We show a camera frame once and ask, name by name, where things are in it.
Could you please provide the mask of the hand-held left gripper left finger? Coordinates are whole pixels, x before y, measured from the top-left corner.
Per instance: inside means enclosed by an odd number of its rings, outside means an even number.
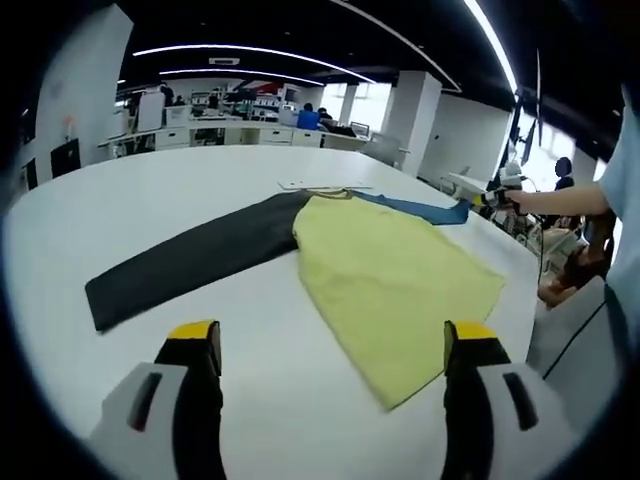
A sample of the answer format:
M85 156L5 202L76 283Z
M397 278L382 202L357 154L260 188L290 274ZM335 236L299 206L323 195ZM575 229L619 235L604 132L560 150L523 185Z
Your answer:
M221 479L220 325L176 327L105 397L88 443L119 479Z

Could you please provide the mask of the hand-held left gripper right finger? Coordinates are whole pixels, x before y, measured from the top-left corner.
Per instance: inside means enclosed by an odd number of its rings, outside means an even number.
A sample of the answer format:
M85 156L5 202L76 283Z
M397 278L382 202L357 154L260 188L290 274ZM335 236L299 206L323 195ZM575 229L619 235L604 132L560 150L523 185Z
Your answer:
M560 398L482 323L444 324L443 479L544 479L571 447Z

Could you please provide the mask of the person's right hand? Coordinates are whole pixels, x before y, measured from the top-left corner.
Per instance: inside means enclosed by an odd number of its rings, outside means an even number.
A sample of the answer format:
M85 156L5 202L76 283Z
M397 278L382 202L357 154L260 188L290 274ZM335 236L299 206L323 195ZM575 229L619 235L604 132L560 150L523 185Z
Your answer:
M518 215L526 215L531 211L531 194L522 190L506 190L505 199Z

